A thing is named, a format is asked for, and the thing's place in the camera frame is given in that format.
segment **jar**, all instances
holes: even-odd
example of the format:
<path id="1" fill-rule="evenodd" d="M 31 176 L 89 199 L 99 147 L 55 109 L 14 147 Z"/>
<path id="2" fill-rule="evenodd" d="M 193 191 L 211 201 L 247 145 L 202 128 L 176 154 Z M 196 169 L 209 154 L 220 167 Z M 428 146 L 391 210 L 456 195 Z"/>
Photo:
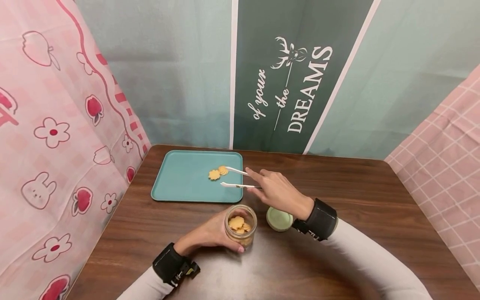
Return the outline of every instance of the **jar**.
<path id="1" fill-rule="evenodd" d="M 236 216 L 241 216 L 245 223 L 250 225 L 252 228 L 250 231 L 245 232 L 243 234 L 239 234 L 232 230 L 228 225 L 228 221 Z M 255 235 L 255 231 L 257 230 L 257 215 L 250 207 L 246 205 L 235 205 L 232 206 L 225 215 L 225 232 L 227 236 L 242 245 L 245 249 L 247 249 L 253 242 L 253 236 Z"/>

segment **pink curtain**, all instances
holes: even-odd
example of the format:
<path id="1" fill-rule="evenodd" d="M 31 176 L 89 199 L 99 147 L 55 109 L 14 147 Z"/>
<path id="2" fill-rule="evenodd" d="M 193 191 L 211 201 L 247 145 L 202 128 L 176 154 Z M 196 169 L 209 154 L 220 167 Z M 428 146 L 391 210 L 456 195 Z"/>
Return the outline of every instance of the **pink curtain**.
<path id="1" fill-rule="evenodd" d="M 0 299 L 61 300 L 150 144 L 72 0 L 0 28 Z"/>
<path id="2" fill-rule="evenodd" d="M 480 289 L 480 66 L 385 160 Z"/>

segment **green jar lid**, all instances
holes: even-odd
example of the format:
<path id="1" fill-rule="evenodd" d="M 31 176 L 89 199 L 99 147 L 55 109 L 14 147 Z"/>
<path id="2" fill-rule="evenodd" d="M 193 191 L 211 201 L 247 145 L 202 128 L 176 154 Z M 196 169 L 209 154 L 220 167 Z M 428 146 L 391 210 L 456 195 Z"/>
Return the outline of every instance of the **green jar lid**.
<path id="1" fill-rule="evenodd" d="M 267 223 L 275 231 L 287 231 L 293 224 L 293 216 L 270 207 L 267 211 Z"/>

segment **green banner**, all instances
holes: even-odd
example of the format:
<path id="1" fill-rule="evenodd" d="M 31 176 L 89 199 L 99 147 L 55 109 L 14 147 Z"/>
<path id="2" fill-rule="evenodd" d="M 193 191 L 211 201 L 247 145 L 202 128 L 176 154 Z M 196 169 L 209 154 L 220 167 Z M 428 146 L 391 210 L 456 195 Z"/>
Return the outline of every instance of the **green banner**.
<path id="1" fill-rule="evenodd" d="M 378 5 L 373 2 L 238 1 L 233 149 L 307 152 Z"/>

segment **plastic tray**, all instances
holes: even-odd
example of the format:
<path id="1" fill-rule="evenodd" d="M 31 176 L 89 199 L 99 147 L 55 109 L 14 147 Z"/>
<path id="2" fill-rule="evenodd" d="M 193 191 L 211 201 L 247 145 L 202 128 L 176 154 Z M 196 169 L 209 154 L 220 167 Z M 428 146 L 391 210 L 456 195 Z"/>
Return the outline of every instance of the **plastic tray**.
<path id="1" fill-rule="evenodd" d="M 172 150 L 165 155 L 151 196 L 155 201 L 236 203 L 243 189 L 226 188 L 220 183 L 243 184 L 243 176 L 229 172 L 216 181 L 208 172 L 219 166 L 243 169 L 243 159 L 236 152 Z"/>

